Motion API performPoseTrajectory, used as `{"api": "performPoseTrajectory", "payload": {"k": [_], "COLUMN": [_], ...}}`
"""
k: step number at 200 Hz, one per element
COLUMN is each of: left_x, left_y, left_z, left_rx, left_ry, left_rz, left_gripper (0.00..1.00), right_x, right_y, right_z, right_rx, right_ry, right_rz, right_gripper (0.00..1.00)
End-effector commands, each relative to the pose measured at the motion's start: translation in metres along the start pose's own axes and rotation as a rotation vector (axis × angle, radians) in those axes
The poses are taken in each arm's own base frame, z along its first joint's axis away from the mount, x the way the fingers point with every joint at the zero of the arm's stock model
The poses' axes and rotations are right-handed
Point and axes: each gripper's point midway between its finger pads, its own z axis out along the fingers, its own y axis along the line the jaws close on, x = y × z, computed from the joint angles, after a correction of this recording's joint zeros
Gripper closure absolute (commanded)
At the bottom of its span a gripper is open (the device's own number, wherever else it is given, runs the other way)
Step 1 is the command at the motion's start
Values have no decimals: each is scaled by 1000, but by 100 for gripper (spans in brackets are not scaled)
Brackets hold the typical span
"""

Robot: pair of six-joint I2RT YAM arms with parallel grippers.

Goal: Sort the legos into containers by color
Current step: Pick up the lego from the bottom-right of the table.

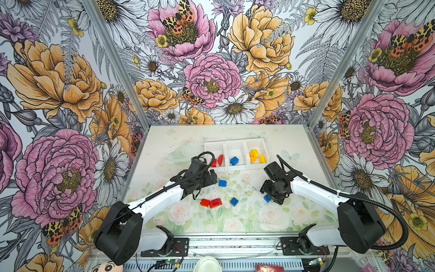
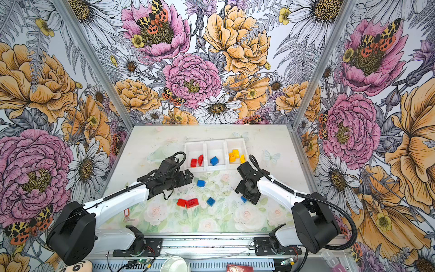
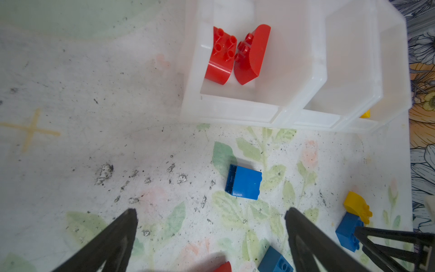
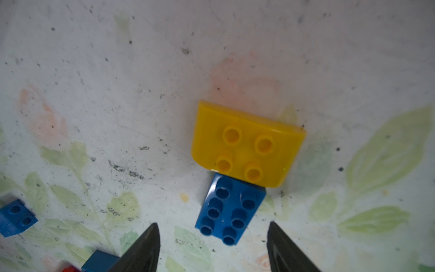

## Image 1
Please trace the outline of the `red lego brick long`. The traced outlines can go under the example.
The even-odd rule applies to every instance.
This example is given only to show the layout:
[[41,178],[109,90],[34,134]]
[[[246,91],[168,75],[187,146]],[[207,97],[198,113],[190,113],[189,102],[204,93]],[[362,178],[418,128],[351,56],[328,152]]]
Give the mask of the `red lego brick long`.
[[222,165],[223,165],[223,159],[224,159],[224,155],[220,155],[220,156],[218,157],[217,162],[218,162],[218,165],[219,165],[219,166],[222,166]]

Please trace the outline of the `yellow lego brick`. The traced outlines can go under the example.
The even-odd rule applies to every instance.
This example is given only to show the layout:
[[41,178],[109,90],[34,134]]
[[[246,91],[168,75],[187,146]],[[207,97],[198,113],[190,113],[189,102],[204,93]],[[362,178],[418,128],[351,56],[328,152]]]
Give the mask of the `yellow lego brick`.
[[266,158],[265,158],[265,155],[264,155],[264,154],[262,154],[262,155],[260,156],[259,161],[260,161],[260,163],[262,163],[262,164],[266,163]]
[[256,161],[255,153],[250,153],[249,156],[250,156],[250,162],[254,163]]
[[254,156],[256,159],[259,158],[258,150],[256,150],[256,149],[252,149],[251,153],[253,154],[253,156]]

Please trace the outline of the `white three-compartment container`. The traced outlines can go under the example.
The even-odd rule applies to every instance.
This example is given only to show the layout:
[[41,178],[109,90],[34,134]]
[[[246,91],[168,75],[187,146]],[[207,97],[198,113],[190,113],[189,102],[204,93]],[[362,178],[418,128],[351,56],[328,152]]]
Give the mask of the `white three-compartment container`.
[[[266,144],[261,138],[205,142],[204,148],[205,151],[213,153],[216,160],[218,160],[220,155],[224,155],[222,166],[219,166],[217,162],[216,167],[211,167],[215,172],[235,172],[263,169],[266,167],[267,163],[270,162]],[[252,149],[258,150],[259,158],[262,154],[264,154],[266,163],[260,163],[259,158],[256,159],[254,163],[251,163],[249,154],[251,153]],[[230,164],[230,159],[234,156],[239,159],[239,163],[232,166]]]

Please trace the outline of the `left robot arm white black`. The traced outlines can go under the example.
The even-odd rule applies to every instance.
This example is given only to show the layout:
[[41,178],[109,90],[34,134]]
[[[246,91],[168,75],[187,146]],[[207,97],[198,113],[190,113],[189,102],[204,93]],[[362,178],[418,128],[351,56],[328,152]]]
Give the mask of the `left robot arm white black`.
[[174,235],[163,226],[146,230],[145,224],[167,207],[187,196],[196,199],[202,188],[216,184],[217,175],[206,160],[215,156],[209,151],[192,157],[188,169],[180,171],[168,183],[151,195],[125,204],[113,204],[94,237],[96,249],[116,265],[123,265],[132,256],[154,252],[161,256],[175,249]]

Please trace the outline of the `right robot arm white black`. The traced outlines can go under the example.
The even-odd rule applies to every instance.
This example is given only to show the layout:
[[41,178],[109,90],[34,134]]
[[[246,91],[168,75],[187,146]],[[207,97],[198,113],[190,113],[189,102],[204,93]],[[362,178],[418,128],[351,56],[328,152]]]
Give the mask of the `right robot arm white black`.
[[333,245],[349,247],[355,252],[366,253],[381,238],[385,225],[369,198],[358,193],[352,197],[320,184],[302,172],[284,169],[284,162],[272,162],[264,168],[268,179],[260,191],[272,201],[282,205],[284,200],[295,194],[319,204],[337,217],[337,223],[320,227],[311,223],[299,232],[297,246],[303,254],[311,254],[315,248]]

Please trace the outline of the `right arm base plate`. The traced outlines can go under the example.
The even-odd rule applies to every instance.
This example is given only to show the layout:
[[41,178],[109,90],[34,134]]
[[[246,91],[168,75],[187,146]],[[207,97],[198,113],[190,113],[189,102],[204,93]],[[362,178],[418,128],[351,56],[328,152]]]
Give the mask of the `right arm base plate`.
[[329,255],[328,247],[316,247],[308,239],[302,237],[281,237],[278,248],[285,256]]

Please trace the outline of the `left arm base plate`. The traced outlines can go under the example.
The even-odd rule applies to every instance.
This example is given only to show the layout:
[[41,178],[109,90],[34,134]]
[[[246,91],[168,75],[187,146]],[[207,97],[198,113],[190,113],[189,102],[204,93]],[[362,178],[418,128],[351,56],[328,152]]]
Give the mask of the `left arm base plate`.
[[188,238],[169,239],[159,250],[147,250],[140,252],[141,257],[186,257],[189,251]]

